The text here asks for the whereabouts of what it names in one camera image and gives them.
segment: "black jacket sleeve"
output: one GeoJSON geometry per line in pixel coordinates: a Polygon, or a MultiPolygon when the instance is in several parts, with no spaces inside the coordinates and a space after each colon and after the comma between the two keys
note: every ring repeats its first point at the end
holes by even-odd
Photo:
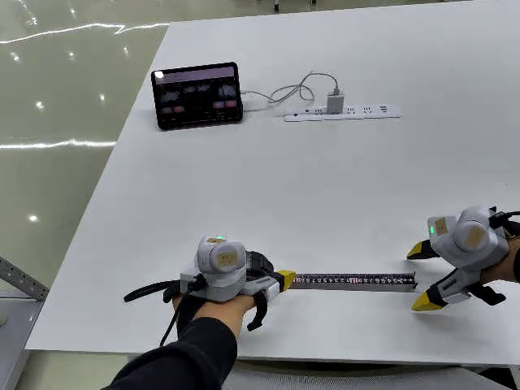
{"type": "Polygon", "coordinates": [[[215,318],[198,318],[175,343],[129,362],[106,390],[220,389],[236,360],[236,339],[215,318]]]}

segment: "ruler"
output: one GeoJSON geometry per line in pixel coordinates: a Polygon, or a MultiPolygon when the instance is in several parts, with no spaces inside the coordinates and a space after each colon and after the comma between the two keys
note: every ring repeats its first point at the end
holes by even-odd
{"type": "Polygon", "coordinates": [[[292,289],[392,291],[415,290],[415,274],[297,274],[292,289]]]}

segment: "power strip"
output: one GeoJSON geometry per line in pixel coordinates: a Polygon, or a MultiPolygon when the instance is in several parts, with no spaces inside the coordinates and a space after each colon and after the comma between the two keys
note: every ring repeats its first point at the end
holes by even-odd
{"type": "Polygon", "coordinates": [[[326,107],[311,107],[285,113],[285,122],[307,120],[382,119],[400,118],[401,109],[390,104],[347,105],[341,114],[327,114],[326,107]]]}

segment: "floor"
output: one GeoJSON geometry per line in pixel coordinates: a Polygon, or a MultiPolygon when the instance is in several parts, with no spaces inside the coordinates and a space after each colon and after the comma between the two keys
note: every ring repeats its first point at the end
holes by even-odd
{"type": "MultiPolygon", "coordinates": [[[[436,0],[281,0],[280,10],[418,2],[436,0]]],[[[52,285],[167,22],[272,8],[270,0],[0,0],[0,255],[52,285]]],[[[100,388],[125,362],[33,353],[18,389],[100,388]]]]}

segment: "hand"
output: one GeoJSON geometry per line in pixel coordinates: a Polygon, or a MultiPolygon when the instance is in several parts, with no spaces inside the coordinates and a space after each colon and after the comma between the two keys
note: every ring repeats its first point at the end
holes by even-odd
{"type": "Polygon", "coordinates": [[[482,284],[492,282],[493,280],[507,280],[509,282],[519,282],[514,277],[514,259],[517,252],[520,250],[520,237],[515,237],[508,240],[509,252],[505,255],[504,259],[490,266],[482,271],[480,275],[480,281],[482,284]]]}
{"type": "MultiPolygon", "coordinates": [[[[179,307],[180,297],[173,300],[173,307],[175,310],[179,307]]],[[[248,310],[254,308],[253,297],[246,295],[238,295],[230,301],[219,303],[219,302],[206,302],[201,309],[193,316],[193,319],[199,319],[202,317],[211,317],[222,321],[231,332],[235,335],[238,340],[238,336],[241,333],[242,320],[244,314],[248,310]]]]}

